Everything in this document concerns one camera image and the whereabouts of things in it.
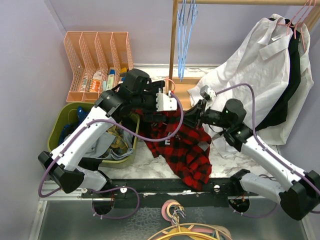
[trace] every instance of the metal bracket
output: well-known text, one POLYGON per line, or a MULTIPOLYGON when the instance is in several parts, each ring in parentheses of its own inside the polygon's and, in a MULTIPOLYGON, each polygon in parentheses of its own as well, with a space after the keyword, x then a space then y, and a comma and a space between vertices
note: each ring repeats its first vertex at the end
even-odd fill
POLYGON ((161 90, 156 94, 156 102, 157 112, 175 111, 178 107, 177 100, 173 97, 169 97, 165 93, 162 93, 161 90))
POLYGON ((114 185, 114 186, 115 187, 124 187, 124 188, 120 188, 120 190, 117 190, 114 193, 115 200, 126 198, 126 194, 127 194, 128 189, 125 187, 127 186, 127 182, 126 181, 117 181, 116 185, 114 185))

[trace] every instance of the red and black flannel shirt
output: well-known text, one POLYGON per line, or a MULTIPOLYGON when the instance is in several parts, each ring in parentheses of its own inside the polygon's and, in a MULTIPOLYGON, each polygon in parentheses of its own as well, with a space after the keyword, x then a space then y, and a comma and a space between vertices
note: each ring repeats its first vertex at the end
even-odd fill
MULTIPOLYGON (((167 116, 180 116, 180 111, 168 112, 167 116)), ((149 123, 141 122, 139 134, 152 139, 160 139, 168 136, 178 126, 179 120, 173 123, 149 123)), ((145 142, 156 158, 163 156, 172 171, 179 176, 188 186, 201 191, 211 174, 212 165, 209 161, 211 137, 201 127, 194 129, 182 124, 174 137, 161 142, 145 142), (208 148, 203 150, 199 143, 206 142, 208 148)))

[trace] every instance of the marble countertop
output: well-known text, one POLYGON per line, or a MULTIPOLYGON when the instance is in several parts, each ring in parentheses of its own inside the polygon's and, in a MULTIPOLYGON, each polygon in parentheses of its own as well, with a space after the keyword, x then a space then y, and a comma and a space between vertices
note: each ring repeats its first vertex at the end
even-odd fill
MULTIPOLYGON (((153 80, 164 79, 169 69, 167 67, 139 67, 148 73, 153 80)), ((186 68, 185 77, 203 77, 212 68, 186 68)), ((175 68, 173 76, 177 76, 178 72, 175 68)), ((210 145, 209 160, 212 164, 211 178, 227 178, 241 169, 247 169, 251 172, 259 174, 268 174, 268 172, 256 163, 250 157, 237 152, 226 157, 221 157, 213 144, 210 145)), ((170 169, 166 160, 159 156, 154 158, 144 141, 139 140, 136 147, 136 156, 134 163, 127 168, 117 169, 109 167, 101 167, 101 170, 111 179, 170 179, 179 178, 170 169)))

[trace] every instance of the wooden pole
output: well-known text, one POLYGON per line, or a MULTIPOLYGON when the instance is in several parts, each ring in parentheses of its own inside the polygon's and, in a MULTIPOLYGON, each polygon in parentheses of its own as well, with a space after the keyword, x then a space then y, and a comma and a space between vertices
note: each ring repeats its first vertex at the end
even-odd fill
POLYGON ((283 6, 303 6, 306 0, 195 0, 196 4, 235 4, 235 5, 283 5, 283 6))
MULTIPOLYGON (((175 44, 176 44, 176 29, 177 29, 177 14, 178 14, 178 0, 173 0, 172 11, 172 29, 171 29, 171 48, 170 48, 170 65, 169 65, 169 79, 172 79, 174 72, 175 59, 175 44)), ((169 90, 172 89, 172 83, 169 81, 169 90)))
POLYGON ((319 18, 320 18, 320 6, 316 6, 311 10, 310 14, 304 21, 309 32, 316 25, 319 18))

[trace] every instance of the laundry basket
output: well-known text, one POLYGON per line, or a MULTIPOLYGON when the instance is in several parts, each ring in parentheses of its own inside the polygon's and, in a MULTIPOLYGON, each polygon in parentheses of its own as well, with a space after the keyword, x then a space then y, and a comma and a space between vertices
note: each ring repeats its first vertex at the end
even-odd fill
MULTIPOLYGON (((55 125, 53 127, 53 130, 51 132, 51 135, 48 139, 47 147, 48 150, 51 152, 53 149, 57 148, 59 145, 59 138, 60 134, 67 124, 72 124, 78 121, 78 115, 77 115, 77 109, 78 107, 82 107, 84 111, 89 112, 91 108, 94 106, 93 103, 89 102, 72 102, 64 106, 64 108, 61 110, 55 125)), ((137 114, 132 113, 129 116, 135 123, 136 123, 136 130, 135 133, 137 134, 139 131, 139 125, 140 125, 140 117, 137 114)), ((136 157, 136 147, 137 147, 137 138, 134 137, 133 140, 133 153, 132 155, 122 159, 122 160, 102 160, 102 163, 100 164, 101 167, 108 167, 108 168, 117 168, 117 169, 123 169, 131 165, 136 157)))

